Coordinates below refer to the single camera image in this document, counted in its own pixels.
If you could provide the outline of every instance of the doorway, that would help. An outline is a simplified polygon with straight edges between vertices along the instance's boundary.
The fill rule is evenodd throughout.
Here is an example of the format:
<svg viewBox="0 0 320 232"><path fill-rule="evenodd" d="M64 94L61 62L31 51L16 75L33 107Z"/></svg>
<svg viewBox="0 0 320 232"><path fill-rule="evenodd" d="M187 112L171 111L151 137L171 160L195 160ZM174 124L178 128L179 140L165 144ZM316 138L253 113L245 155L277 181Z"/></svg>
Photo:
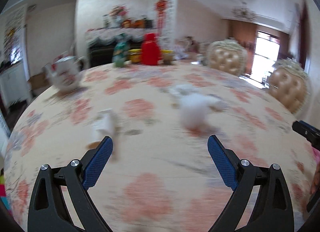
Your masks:
<svg viewBox="0 0 320 232"><path fill-rule="evenodd" d="M257 31L256 48L253 56L250 78L263 83L273 72L273 64L278 58L280 40L275 36Z"/></svg>

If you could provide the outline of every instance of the bottle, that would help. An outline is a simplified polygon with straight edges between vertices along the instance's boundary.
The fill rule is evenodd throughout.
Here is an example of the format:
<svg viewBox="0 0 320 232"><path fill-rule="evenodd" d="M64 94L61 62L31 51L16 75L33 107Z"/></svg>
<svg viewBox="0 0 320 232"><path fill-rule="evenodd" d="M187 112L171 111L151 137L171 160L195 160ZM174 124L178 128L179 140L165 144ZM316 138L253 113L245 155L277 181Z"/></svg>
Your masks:
<svg viewBox="0 0 320 232"><path fill-rule="evenodd" d="M141 45L141 63L145 65L158 65L158 60L161 59L161 53L158 44L156 43L156 35L148 33L144 36L144 42Z"/></svg>

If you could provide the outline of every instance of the white teapot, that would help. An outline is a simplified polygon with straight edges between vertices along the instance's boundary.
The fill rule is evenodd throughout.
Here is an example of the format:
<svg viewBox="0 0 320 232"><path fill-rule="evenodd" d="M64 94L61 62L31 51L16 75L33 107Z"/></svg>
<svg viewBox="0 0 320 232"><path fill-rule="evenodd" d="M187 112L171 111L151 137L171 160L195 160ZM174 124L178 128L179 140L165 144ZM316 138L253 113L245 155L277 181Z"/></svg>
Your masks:
<svg viewBox="0 0 320 232"><path fill-rule="evenodd" d="M86 57L76 59L74 56L67 56L59 59L52 65L45 66L47 77L50 82L61 92L68 93L79 87L84 72L79 70L79 61L84 61L84 68L89 68L89 60Z"/></svg>

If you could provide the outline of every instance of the cabinet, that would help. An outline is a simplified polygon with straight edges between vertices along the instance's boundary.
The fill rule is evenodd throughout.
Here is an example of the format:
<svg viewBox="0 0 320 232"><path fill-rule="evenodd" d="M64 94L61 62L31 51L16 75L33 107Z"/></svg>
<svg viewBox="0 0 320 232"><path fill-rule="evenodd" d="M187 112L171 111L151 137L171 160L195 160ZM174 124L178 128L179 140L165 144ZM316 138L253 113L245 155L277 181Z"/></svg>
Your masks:
<svg viewBox="0 0 320 232"><path fill-rule="evenodd" d="M32 99L30 90L22 61L0 74L0 92L7 111L9 106L18 100L26 100L29 105Z"/></svg>

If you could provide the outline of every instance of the yellow jar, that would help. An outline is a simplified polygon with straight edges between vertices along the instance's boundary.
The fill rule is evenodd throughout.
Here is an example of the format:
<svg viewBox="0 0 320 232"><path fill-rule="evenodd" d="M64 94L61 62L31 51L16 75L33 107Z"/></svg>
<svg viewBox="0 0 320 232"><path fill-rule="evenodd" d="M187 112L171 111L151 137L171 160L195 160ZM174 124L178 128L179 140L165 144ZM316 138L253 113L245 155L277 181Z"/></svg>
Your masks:
<svg viewBox="0 0 320 232"><path fill-rule="evenodd" d="M162 54L163 63L170 65L171 62L173 61L173 55L174 55L173 50L162 49L161 54Z"/></svg>
<svg viewBox="0 0 320 232"><path fill-rule="evenodd" d="M131 49L128 51L128 54L132 64L140 63L141 49Z"/></svg>

